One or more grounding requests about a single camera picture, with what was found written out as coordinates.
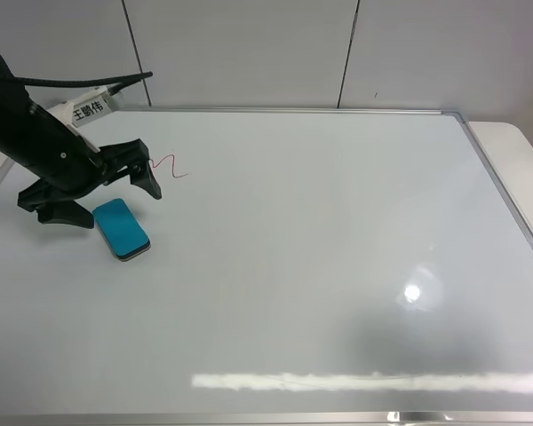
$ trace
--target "blue eraser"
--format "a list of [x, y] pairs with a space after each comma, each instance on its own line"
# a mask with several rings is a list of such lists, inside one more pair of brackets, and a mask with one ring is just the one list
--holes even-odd
[[123, 199], [106, 202], [92, 211], [115, 256], [123, 262], [150, 249], [150, 240]]

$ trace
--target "white wall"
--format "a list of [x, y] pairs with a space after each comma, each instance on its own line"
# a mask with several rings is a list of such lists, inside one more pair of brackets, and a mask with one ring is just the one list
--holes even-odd
[[[124, 1], [155, 106], [338, 104], [357, 0]], [[120, 0], [0, 0], [0, 52], [16, 75], [139, 72]], [[341, 106], [458, 107], [533, 143], [533, 0], [361, 0]]]

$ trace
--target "black cable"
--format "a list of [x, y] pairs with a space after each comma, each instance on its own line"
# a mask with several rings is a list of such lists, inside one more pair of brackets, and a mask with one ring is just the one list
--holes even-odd
[[38, 86], [38, 87], [67, 87], [67, 88], [81, 88], [81, 87], [94, 87], [104, 86], [107, 84], [122, 83], [134, 84], [144, 78], [151, 77], [152, 73], [139, 73], [131, 75], [120, 75], [118, 77], [101, 78], [99, 80], [82, 80], [82, 81], [62, 81], [62, 80], [44, 80], [40, 78], [24, 78], [13, 77], [8, 75], [0, 75], [0, 83], [16, 83], [23, 84], [24, 86]]

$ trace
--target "whiteboard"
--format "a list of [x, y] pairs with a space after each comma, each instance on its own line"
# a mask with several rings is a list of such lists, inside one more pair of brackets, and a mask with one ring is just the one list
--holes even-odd
[[533, 250], [452, 116], [121, 112], [152, 248], [0, 186], [0, 415], [533, 411]]

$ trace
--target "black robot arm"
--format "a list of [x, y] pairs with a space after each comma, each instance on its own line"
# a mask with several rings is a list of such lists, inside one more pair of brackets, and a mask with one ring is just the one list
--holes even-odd
[[[33, 102], [20, 82], [32, 80], [14, 77], [0, 56], [0, 151], [39, 177], [20, 192], [20, 207], [36, 210], [42, 224], [93, 228], [91, 212], [75, 200], [101, 184], [130, 176], [131, 184], [157, 200], [162, 198], [148, 163], [148, 149], [140, 139], [103, 146], [95, 152], [83, 138]], [[41, 80], [35, 82], [45, 85]], [[68, 87], [83, 86], [68, 83]]]

